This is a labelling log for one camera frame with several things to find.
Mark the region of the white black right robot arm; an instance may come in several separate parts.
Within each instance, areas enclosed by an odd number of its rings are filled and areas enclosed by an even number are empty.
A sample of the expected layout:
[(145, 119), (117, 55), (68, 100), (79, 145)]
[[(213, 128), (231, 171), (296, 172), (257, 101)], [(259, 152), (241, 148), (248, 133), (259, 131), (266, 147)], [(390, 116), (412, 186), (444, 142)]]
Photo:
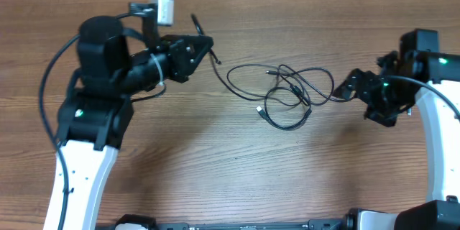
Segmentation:
[(438, 33), (414, 29), (400, 49), (377, 59), (379, 73), (354, 69), (333, 96), (367, 105), (364, 118), (393, 127), (418, 107), (428, 161), (425, 203), (399, 213), (353, 208), (337, 229), (459, 228), (459, 56), (440, 50)]

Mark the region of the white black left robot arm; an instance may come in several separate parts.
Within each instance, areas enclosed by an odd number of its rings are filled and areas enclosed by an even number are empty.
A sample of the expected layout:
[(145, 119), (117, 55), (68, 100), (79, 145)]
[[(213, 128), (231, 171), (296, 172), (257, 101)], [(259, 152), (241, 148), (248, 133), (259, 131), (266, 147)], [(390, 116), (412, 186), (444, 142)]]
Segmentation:
[(153, 98), (166, 80), (186, 82), (213, 47), (203, 32), (160, 35), (159, 27), (173, 24), (173, 0), (131, 3), (128, 15), (141, 19), (140, 31), (124, 26), (122, 15), (97, 16), (69, 41), (80, 65), (58, 110), (57, 130), (48, 132), (56, 170), (46, 229), (96, 227), (139, 92)]

